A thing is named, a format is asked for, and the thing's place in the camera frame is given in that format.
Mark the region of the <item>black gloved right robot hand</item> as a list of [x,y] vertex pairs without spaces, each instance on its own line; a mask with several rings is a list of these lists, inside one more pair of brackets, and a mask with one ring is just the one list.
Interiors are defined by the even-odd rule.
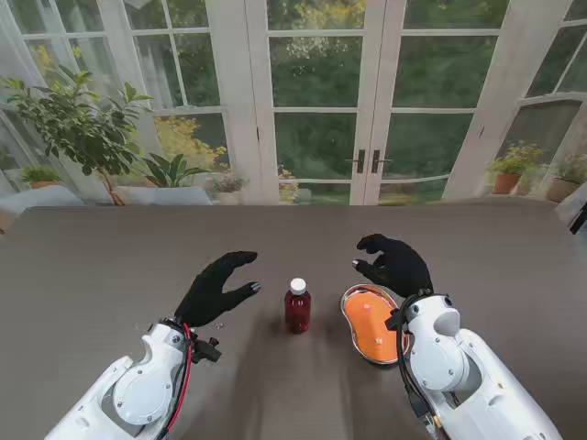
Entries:
[[372,283],[386,287],[402,298],[433,292],[427,264],[404,241],[372,234],[363,237],[357,249],[378,255],[372,263],[363,259],[352,261],[354,269]]

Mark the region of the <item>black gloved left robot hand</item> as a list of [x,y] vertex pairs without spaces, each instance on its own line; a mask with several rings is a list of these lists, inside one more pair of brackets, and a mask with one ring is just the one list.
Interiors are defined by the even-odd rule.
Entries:
[[208,265],[195,277],[177,307],[175,322],[199,328],[255,295],[261,287],[258,281],[249,282],[233,291],[223,289],[236,269],[252,263],[257,256],[258,253],[254,251],[229,252]]

